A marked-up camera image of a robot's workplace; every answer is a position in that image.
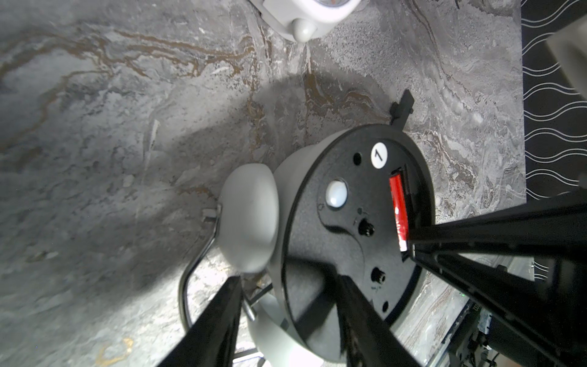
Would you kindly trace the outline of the white twin bell alarm clock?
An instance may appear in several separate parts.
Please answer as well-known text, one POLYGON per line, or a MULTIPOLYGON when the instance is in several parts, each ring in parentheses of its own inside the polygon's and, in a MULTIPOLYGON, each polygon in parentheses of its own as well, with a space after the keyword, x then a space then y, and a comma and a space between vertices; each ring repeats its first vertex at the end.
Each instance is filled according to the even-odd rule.
MULTIPOLYGON (((422 270, 399 249, 389 178, 401 172, 410 226, 434 223, 430 173, 414 141, 391 125, 338 132, 272 170, 247 164, 227 177, 210 244, 242 281, 257 352, 272 365, 345 362, 336 279, 350 277, 390 328, 403 323, 422 270)), ((180 280, 180 315, 193 260, 180 280)))

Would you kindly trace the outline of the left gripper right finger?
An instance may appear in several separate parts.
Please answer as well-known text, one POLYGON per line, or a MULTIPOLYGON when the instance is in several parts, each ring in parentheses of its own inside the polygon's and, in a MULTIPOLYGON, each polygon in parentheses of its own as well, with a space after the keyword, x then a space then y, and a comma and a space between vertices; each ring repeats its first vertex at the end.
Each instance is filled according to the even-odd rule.
POLYGON ((418 366, 354 281, 336 279, 340 349, 347 366, 418 366))

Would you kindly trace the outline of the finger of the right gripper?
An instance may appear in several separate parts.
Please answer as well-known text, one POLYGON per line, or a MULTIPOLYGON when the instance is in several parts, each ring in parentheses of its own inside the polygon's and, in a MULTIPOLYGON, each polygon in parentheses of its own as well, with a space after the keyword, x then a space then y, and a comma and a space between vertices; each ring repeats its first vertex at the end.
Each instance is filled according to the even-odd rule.
POLYGON ((586 192, 408 232, 410 257, 530 347, 535 364, 586 364, 586 192))

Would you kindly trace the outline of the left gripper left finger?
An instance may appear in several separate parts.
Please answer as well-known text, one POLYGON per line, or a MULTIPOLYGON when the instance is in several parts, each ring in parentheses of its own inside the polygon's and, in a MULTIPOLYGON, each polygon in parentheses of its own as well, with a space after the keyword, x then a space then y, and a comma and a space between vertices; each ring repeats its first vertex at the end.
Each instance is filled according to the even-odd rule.
POLYGON ((226 280, 186 336, 161 366, 231 366, 242 308, 242 281, 226 280))

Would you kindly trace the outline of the white square alarm clock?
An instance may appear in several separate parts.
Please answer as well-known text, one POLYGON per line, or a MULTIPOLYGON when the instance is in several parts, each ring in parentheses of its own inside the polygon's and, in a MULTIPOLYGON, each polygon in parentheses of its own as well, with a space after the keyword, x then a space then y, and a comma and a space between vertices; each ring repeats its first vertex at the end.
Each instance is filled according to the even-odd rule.
POLYGON ((288 41, 305 44, 348 18, 360 0, 252 0, 264 22, 288 41))

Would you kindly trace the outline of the black battery cover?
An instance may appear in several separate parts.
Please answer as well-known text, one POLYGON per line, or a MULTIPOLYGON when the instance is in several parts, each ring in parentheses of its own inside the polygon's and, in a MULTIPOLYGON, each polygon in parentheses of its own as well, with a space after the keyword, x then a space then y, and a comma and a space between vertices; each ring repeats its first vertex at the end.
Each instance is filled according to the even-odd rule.
POLYGON ((408 121, 410 115, 414 112, 414 97, 410 90, 405 90, 399 102, 393 102, 390 108, 391 121, 390 125, 400 131, 408 121))

